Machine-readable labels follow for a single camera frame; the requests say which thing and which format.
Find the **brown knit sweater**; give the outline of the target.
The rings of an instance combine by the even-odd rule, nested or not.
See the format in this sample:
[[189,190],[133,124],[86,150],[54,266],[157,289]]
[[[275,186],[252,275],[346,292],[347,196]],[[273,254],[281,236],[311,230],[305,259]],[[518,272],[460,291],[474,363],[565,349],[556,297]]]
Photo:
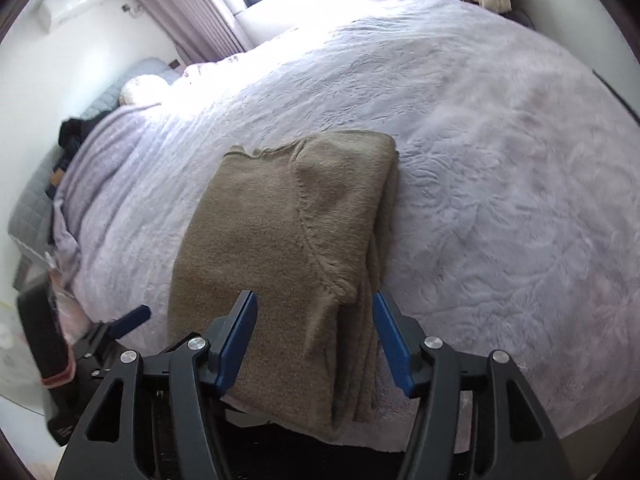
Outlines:
[[199,332],[254,292],[235,405],[327,441],[373,417],[372,300],[397,182],[395,141],[380,132],[224,155],[183,237],[167,326],[174,337]]

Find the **dark clothes by headboard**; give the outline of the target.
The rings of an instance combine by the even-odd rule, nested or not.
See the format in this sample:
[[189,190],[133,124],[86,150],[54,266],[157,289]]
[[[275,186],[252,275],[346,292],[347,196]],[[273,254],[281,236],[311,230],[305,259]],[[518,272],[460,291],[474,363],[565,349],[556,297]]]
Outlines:
[[61,184],[62,177],[66,173],[70,162],[79,151],[81,144],[85,142],[99,122],[111,115],[111,110],[104,110],[90,119],[70,118],[62,122],[58,132],[58,146],[62,148],[62,154],[52,168],[50,183],[46,194],[50,200],[54,199],[56,191]]

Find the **grey padded headboard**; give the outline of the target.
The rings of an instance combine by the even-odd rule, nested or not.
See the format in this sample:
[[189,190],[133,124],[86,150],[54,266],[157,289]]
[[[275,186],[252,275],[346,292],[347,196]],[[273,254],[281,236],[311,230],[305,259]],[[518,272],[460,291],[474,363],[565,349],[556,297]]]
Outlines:
[[48,257],[53,252],[52,200],[81,142],[101,119],[119,107],[124,85],[142,75],[159,76],[173,84],[180,76],[180,62],[165,63],[158,58],[137,62],[116,78],[83,113],[62,122],[58,140],[39,163],[10,214],[8,235],[21,253],[14,273],[14,289],[24,286],[34,266],[44,269],[48,265]]

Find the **lavender embossed bedspread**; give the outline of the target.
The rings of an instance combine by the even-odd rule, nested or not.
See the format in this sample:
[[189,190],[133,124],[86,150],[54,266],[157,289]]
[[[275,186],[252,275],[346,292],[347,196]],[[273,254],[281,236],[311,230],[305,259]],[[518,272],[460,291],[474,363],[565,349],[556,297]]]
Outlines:
[[88,315],[153,310],[233,145],[390,134],[393,296],[465,350],[511,350],[563,436],[639,396],[639,126],[567,50],[457,0],[375,3],[189,66],[168,100],[107,116],[55,195],[54,260]]

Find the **round cream pillow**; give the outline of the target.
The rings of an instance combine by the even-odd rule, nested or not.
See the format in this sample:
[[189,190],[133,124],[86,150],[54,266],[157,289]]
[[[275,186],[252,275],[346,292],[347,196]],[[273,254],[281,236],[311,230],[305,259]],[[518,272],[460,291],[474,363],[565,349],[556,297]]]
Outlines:
[[163,101],[169,93],[170,84],[157,75],[140,75],[131,78],[120,90],[120,106],[148,106]]

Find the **left mauve curtain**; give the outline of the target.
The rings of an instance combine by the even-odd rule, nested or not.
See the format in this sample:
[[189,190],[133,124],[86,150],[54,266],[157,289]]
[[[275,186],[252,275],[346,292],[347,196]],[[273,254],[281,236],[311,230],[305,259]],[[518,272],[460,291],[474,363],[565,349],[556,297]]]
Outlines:
[[253,45],[224,0],[137,0],[189,64],[218,62]]

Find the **black bed frame edge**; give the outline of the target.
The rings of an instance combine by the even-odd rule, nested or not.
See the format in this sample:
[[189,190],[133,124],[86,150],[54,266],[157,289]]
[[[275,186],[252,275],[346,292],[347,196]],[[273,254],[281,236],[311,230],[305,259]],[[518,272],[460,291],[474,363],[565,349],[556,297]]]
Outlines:
[[608,91],[612,93],[612,96],[614,96],[614,98],[618,102],[620,102],[620,105],[623,105],[623,107],[625,107],[625,110],[629,113],[629,115],[632,118],[634,118],[634,122],[638,126],[640,126],[640,117],[634,111],[634,109],[627,103],[627,101],[622,96],[620,96],[620,94],[602,76],[600,76],[595,70],[593,70],[592,72],[593,72],[593,75],[596,76],[602,82],[602,84],[605,85],[606,88],[608,88]]

